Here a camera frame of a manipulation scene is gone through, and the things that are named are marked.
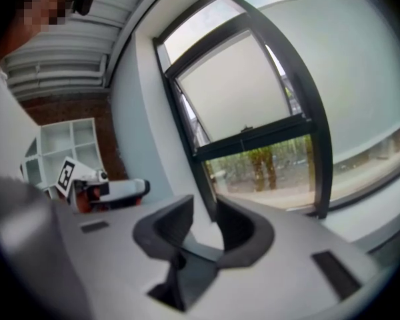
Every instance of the corrugated metal ceiling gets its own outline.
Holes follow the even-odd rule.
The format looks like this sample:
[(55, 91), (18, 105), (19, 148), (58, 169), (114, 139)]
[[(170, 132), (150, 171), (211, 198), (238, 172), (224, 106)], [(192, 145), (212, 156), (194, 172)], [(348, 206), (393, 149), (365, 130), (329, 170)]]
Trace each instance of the corrugated metal ceiling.
[(153, 2), (94, 0), (87, 16), (74, 14), (65, 25), (38, 34), (2, 62), (10, 89), (19, 99), (103, 90), (106, 64), (111, 57), (115, 62), (122, 44)]

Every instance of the gray wall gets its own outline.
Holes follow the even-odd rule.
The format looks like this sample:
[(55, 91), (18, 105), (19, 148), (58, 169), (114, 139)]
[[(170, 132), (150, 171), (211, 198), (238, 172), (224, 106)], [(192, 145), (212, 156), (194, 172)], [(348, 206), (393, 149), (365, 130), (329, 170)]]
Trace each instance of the gray wall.
[(129, 43), (115, 73), (111, 110), (121, 159), (129, 178), (150, 181), (150, 203), (173, 195), (166, 178), (145, 110), (134, 39)]

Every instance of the person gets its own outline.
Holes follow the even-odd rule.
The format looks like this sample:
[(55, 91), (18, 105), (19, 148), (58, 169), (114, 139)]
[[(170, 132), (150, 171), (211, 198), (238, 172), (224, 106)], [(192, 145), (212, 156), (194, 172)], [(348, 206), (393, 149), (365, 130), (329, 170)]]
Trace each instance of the person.
[[(13, 17), (0, 40), (0, 62), (50, 25), (63, 23), (73, 0), (14, 0)], [(39, 126), (7, 88), (0, 69), (0, 176), (22, 180), (20, 164)]]

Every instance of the shelf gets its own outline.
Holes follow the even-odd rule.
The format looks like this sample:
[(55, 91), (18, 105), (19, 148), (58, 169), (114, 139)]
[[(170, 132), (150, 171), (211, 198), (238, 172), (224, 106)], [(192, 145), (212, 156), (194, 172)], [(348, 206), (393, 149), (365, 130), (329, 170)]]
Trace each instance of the shelf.
[(31, 146), (29, 146), (27, 154), (25, 154), (25, 157), (32, 157), (34, 155), (37, 155), (37, 139), (34, 139)]
[(91, 119), (73, 122), (74, 143), (76, 146), (95, 142)]
[(42, 154), (62, 151), (72, 147), (70, 136), (70, 123), (56, 123), (41, 128)]
[(61, 172), (65, 157), (73, 157), (72, 150), (55, 152), (43, 157), (43, 166), (46, 175), (46, 183), (48, 186), (56, 184), (58, 176)]
[(28, 182), (32, 185), (38, 185), (41, 181), (40, 166), (38, 160), (30, 160), (25, 163), (27, 168)]
[(77, 160), (94, 169), (101, 166), (95, 144), (75, 148)]

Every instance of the black window frame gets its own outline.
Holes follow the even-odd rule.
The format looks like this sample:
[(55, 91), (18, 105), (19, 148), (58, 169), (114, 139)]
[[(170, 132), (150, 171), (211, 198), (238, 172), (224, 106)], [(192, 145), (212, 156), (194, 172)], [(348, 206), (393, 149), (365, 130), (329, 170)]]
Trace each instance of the black window frame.
[[(204, 161), (241, 153), (242, 151), (260, 148), (274, 143), (280, 143), (302, 135), (310, 134), (311, 136), (315, 168), (315, 200), (312, 206), (296, 207), (291, 210), (296, 210), (297, 212), (317, 217), (318, 219), (324, 219), (328, 212), (351, 206), (378, 192), (400, 177), (399, 165), (394, 171), (388, 173), (384, 178), (372, 185), (346, 197), (331, 200), (333, 180), (331, 134), (318, 89), (315, 86), (308, 68), (289, 40), (280, 32), (272, 21), (260, 12), (259, 9), (245, 0), (228, 0), (241, 14), (224, 22), (200, 38), (200, 40), (188, 48), (188, 50), (173, 64), (170, 64), (164, 46), (166, 39), (191, 16), (214, 1), (216, 0), (198, 0), (194, 2), (194, 4), (182, 12), (160, 36), (153, 40), (163, 85), (178, 128), (179, 136), (212, 221), (215, 220), (216, 199), (211, 182), (203, 166)], [(377, 8), (384, 19), (388, 21), (388, 17), (391, 16), (391, 14), (389, 15), (387, 9), (383, 10), (382, 6), (385, 6), (385, 4), (382, 4), (382, 0), (366, 1)], [(270, 47), (276, 58), (278, 58), (286, 72), (286, 78), (296, 92), (295, 95), (303, 113), (292, 115), (290, 103), (287, 99), (289, 112), (291, 113), (290, 117), (259, 128), (244, 131), (206, 146), (195, 148), (193, 142), (190, 140), (193, 138), (193, 134), (189, 120), (187, 119), (186, 112), (182, 110), (183, 106), (180, 106), (177, 102), (177, 94), (173, 87), (173, 81), (185, 68), (188, 68), (198, 61), (202, 56), (207, 54), (208, 51), (221, 44), (222, 41), (228, 40), (237, 34), (237, 32), (242, 32), (242, 30), (246, 29), (249, 29), (258, 41), (260, 48), (269, 60), (274, 72), (277, 73), (277, 78), (279, 78), (283, 90), (285, 90), (282, 78), (265, 44)]]

